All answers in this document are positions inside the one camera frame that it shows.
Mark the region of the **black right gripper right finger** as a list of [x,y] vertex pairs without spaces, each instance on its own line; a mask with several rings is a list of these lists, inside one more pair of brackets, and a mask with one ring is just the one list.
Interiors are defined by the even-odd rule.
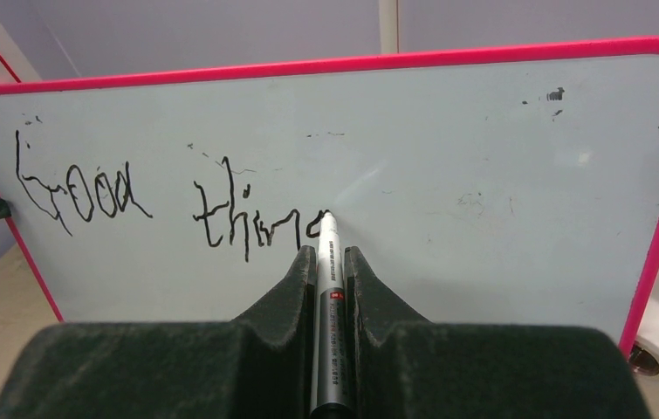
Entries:
[[647,418],[606,334],[577,326],[435,323],[345,252],[361,418]]

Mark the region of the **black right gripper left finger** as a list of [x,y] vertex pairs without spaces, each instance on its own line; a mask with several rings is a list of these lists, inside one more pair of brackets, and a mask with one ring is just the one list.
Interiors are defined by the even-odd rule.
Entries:
[[225,322],[61,323],[36,333],[0,418],[305,418],[316,253]]

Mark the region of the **black white marker pen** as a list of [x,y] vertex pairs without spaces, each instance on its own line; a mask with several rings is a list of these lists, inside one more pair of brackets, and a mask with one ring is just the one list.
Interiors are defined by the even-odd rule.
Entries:
[[310,395],[311,418],[353,418],[346,344],[344,251],[338,223],[326,211],[319,225]]

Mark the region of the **pink-framed whiteboard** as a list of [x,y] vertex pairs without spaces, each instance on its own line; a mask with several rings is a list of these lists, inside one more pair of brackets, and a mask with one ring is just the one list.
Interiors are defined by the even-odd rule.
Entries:
[[0,197],[61,320],[232,319],[330,210],[429,319],[628,351],[659,266],[659,38],[0,85]]

